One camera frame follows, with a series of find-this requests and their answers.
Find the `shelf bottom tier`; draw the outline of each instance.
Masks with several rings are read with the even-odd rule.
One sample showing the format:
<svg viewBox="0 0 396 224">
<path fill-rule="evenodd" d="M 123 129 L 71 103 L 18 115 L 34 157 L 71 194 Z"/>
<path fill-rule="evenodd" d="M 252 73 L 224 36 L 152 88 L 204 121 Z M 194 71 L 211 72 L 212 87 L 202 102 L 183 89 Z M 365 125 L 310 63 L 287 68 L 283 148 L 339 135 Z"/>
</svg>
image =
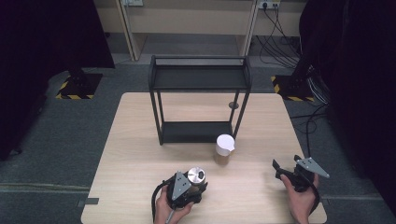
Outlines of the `shelf bottom tier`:
<svg viewBox="0 0 396 224">
<path fill-rule="evenodd" d="M 164 143 L 216 143 L 221 134 L 233 135 L 229 121 L 180 121 L 163 124 Z"/>
</svg>

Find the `human hand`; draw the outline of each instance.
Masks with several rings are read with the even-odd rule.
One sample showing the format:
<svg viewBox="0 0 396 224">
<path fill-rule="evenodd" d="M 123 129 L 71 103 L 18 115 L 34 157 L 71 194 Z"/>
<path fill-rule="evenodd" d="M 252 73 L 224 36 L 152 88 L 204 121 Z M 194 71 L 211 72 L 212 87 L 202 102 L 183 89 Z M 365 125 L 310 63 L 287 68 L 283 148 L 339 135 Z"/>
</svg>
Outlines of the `human hand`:
<svg viewBox="0 0 396 224">
<path fill-rule="evenodd" d="M 287 176 L 281 175 L 280 179 L 289 195 L 289 210 L 296 223 L 307 224 L 308 217 L 315 203 L 315 193 L 312 188 L 308 188 L 305 192 L 297 192 L 291 184 Z M 319 177 L 315 174 L 314 186 L 317 188 Z"/>
<path fill-rule="evenodd" d="M 167 190 L 167 185 L 161 188 L 161 195 L 156 202 L 154 224 L 164 224 L 166 219 L 169 218 L 169 215 L 172 212 L 172 208 L 169 206 L 168 200 L 166 199 Z M 192 206 L 193 203 L 188 203 L 183 209 L 176 210 L 171 220 L 169 221 L 169 224 L 177 224 L 184 216 L 186 216 L 190 212 Z"/>
</svg>

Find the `metal rack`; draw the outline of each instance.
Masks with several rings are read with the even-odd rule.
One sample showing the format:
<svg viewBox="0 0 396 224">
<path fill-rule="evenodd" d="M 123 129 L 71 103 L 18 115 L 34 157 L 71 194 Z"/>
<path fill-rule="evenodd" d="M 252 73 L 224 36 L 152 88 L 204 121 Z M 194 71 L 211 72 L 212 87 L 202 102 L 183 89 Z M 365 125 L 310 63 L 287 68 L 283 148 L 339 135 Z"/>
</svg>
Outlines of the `metal rack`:
<svg viewBox="0 0 396 224">
<path fill-rule="evenodd" d="M 248 102 L 251 83 L 247 57 L 159 57 L 153 55 L 148 86 L 160 145 L 163 143 L 215 143 L 217 137 L 223 133 L 235 139 Z M 235 97 L 231 103 L 232 110 L 228 120 L 165 121 L 162 91 L 232 91 L 235 92 Z M 244 91 L 245 96 L 233 129 L 233 115 L 237 108 L 240 91 Z"/>
</svg>

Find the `light wood tabletop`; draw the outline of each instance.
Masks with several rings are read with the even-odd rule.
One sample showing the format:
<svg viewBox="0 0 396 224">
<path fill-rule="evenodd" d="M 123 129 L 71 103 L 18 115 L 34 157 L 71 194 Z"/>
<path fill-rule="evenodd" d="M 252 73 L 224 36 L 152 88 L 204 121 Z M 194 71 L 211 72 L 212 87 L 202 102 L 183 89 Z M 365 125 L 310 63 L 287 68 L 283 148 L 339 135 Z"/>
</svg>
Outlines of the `light wood tabletop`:
<svg viewBox="0 0 396 224">
<path fill-rule="evenodd" d="M 231 93 L 163 93 L 166 121 L 228 120 Z M 152 223 L 151 196 L 177 171 L 205 170 L 203 199 L 179 223 L 292 223 L 283 183 L 272 160 L 292 171 L 303 157 L 282 98 L 251 93 L 226 166 L 214 161 L 215 143 L 160 146 L 149 93 L 124 93 L 92 183 L 81 221 Z M 311 223 L 324 223 L 320 203 Z"/>
</svg>

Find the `gray floor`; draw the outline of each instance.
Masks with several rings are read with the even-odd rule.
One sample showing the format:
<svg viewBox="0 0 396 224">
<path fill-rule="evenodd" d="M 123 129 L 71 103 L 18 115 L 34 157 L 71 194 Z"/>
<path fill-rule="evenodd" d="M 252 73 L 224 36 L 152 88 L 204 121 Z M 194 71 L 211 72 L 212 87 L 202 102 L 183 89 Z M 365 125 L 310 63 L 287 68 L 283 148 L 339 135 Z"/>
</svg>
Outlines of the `gray floor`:
<svg viewBox="0 0 396 224">
<path fill-rule="evenodd" d="M 21 142 L 22 154 L 0 161 L 0 223 L 80 223 L 120 97 L 127 91 L 148 91 L 151 54 L 237 52 L 229 36 L 151 35 L 141 60 L 131 62 L 122 38 L 113 35 L 108 42 L 116 69 L 85 69 L 104 74 L 93 99 L 55 99 L 68 74 L 54 76 L 49 81 L 48 100 Z M 270 76 L 290 75 L 292 70 L 263 63 L 276 61 L 265 53 L 260 60 L 257 41 L 251 47 L 253 92 L 274 92 Z M 319 104 L 285 101 L 291 117 L 310 115 Z M 306 120 L 292 120 L 305 155 Z M 326 117 L 316 118 L 310 125 L 310 131 L 314 129 L 309 134 L 312 157 L 331 175 L 322 178 L 319 187 L 327 223 L 396 223 L 371 181 L 352 169 Z"/>
</svg>

